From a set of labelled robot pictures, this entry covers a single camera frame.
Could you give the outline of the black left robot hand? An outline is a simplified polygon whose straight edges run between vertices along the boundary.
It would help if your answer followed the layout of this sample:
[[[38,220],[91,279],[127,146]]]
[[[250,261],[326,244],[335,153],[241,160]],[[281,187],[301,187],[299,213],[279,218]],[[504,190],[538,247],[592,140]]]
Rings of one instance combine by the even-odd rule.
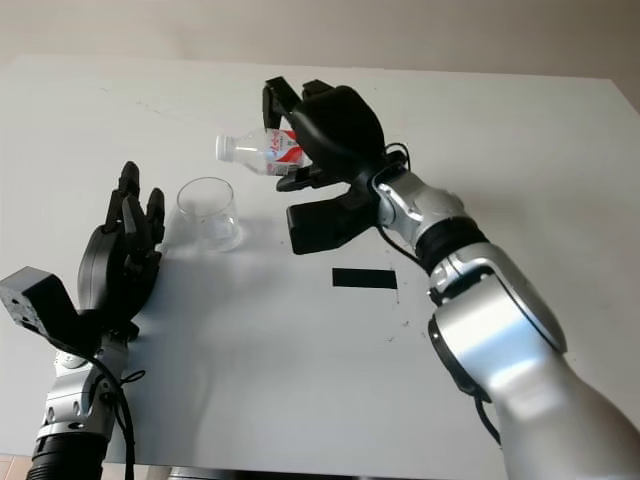
[[[97,316],[102,331],[126,341],[139,335],[133,319],[154,288],[162,258],[157,246],[165,233],[164,193],[153,189],[143,208],[139,175],[134,162],[125,163],[78,273],[81,309]]]

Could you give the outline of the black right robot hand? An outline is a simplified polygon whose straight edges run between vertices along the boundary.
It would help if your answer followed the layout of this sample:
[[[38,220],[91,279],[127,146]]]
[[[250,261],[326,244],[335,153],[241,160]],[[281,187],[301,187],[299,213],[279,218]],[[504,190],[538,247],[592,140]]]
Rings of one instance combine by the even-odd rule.
[[[272,78],[262,90],[262,114],[267,129],[278,129],[287,121],[311,161],[279,180],[279,192],[336,183],[365,189],[385,165],[381,124],[351,87],[312,80],[298,95],[283,77]]]

